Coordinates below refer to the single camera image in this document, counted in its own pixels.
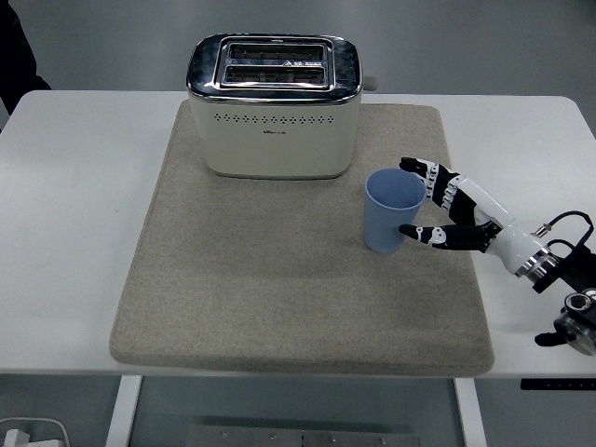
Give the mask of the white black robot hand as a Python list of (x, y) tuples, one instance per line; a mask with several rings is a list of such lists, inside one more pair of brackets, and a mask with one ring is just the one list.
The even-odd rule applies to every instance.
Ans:
[(465, 175), (439, 163), (403, 157), (400, 168), (414, 174), (426, 198), (446, 211), (442, 226), (402, 224), (399, 231), (420, 243), (447, 251), (480, 251), (497, 256), (509, 273), (522, 275), (545, 245), (522, 230), (517, 220)]

